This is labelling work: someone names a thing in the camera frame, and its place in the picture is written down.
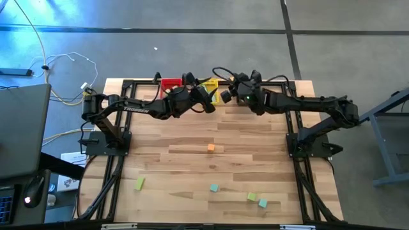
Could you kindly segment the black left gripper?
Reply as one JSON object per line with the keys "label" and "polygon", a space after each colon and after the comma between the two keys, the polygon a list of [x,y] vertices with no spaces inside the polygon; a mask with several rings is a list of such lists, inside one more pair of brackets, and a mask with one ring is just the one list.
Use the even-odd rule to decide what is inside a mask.
{"label": "black left gripper", "polygon": [[184,73],[182,79],[185,84],[191,86],[189,95],[193,99],[193,104],[201,104],[205,113],[213,113],[215,111],[213,104],[218,103],[218,89],[209,90],[206,87],[207,82],[212,78],[197,79],[189,72]]}

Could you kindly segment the white printed booklet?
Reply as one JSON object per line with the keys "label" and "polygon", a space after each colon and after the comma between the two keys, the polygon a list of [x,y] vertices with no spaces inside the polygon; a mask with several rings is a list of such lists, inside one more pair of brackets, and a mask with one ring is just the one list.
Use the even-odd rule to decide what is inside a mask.
{"label": "white printed booklet", "polygon": [[[71,164],[78,165],[82,168],[85,167],[87,156],[81,152],[63,153],[61,160],[69,162]],[[58,176],[57,191],[66,192],[70,190],[77,190],[79,187],[79,180],[69,178],[63,175]]]}

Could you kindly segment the black computer mouse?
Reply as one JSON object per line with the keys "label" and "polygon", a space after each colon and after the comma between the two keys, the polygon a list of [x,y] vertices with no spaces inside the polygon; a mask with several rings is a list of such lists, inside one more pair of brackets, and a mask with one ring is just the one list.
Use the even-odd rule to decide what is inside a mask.
{"label": "black computer mouse", "polygon": [[23,191],[23,203],[26,208],[35,208],[42,199],[45,177],[33,176]]}

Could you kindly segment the silver metal bracket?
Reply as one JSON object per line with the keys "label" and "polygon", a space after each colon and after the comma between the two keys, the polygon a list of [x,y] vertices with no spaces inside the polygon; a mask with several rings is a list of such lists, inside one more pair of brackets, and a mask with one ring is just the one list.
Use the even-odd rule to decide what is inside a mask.
{"label": "silver metal bracket", "polygon": [[137,229],[136,223],[112,223],[102,224],[100,230],[132,230]]}
{"label": "silver metal bracket", "polygon": [[292,225],[292,224],[281,224],[279,226],[280,230],[316,230],[315,226],[308,225]]}

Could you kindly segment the black desk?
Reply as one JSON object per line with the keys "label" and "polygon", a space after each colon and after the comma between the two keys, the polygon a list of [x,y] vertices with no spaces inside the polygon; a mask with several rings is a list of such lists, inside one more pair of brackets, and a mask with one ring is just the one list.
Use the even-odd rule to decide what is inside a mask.
{"label": "black desk", "polygon": [[[39,156],[39,164],[33,171],[24,173],[12,172],[13,164],[0,163],[0,187],[15,186],[15,196],[13,199],[13,217],[9,225],[0,226],[0,229],[7,227],[17,227],[24,225],[42,224],[45,220],[47,206],[47,195],[49,192],[50,174],[56,173],[73,179],[79,179],[84,169],[78,165],[65,162],[59,158],[46,153]],[[26,208],[23,203],[23,191],[31,178],[36,175],[45,177],[42,199],[35,208]]]}

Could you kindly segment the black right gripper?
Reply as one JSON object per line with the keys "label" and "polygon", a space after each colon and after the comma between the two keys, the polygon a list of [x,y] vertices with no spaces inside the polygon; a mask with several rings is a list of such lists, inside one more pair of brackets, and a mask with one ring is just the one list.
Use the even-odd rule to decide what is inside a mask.
{"label": "black right gripper", "polygon": [[220,95],[224,103],[231,101],[235,97],[245,103],[261,103],[261,74],[253,70],[251,76],[245,73],[234,73],[230,80],[228,90],[224,90]]}

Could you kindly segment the yellow plastic basket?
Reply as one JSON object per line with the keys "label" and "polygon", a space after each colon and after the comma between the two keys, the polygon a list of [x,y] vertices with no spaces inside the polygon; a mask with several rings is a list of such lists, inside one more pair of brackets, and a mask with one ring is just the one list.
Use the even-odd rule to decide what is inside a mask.
{"label": "yellow plastic basket", "polygon": [[214,105],[218,104],[219,103],[219,93],[218,93],[219,81],[217,79],[211,78],[207,80],[206,82],[201,83],[201,85],[205,88],[208,94],[214,91],[214,94],[212,96],[212,104]]}

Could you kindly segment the grey laptop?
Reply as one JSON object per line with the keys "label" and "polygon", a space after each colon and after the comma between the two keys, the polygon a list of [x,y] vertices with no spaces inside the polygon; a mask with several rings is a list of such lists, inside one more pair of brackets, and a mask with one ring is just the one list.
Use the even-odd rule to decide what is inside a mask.
{"label": "grey laptop", "polygon": [[0,90],[0,180],[38,169],[49,84]]}

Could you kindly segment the backlit keyboard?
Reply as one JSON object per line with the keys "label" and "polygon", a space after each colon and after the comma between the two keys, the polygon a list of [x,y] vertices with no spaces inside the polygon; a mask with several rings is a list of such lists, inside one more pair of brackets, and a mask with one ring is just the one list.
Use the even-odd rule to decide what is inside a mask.
{"label": "backlit keyboard", "polygon": [[0,226],[9,225],[12,222],[14,196],[14,185],[0,187]]}

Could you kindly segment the red plastic basket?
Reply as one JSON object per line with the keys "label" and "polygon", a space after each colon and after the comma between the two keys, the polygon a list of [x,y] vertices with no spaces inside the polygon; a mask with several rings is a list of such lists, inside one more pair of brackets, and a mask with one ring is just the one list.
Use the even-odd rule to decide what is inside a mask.
{"label": "red plastic basket", "polygon": [[160,83],[160,98],[166,97],[167,93],[170,92],[174,87],[180,87],[182,84],[181,78],[168,78],[162,79]]}

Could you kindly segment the black power adapter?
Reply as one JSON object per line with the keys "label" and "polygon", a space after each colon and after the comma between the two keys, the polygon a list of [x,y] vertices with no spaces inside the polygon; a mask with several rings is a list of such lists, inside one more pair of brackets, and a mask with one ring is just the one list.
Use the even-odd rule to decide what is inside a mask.
{"label": "black power adapter", "polygon": [[31,76],[33,71],[31,69],[23,68],[0,68],[0,75],[10,76]]}

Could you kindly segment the grey metal stand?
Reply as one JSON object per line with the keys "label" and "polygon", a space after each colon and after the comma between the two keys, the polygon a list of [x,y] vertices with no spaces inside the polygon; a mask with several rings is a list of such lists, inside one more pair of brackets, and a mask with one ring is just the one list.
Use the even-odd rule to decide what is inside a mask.
{"label": "grey metal stand", "polygon": [[360,116],[360,123],[370,122],[387,170],[386,177],[373,181],[375,187],[409,181],[409,170],[402,169],[399,162],[401,157],[409,157],[409,111],[390,111],[404,105],[409,105],[409,88],[393,93]]}

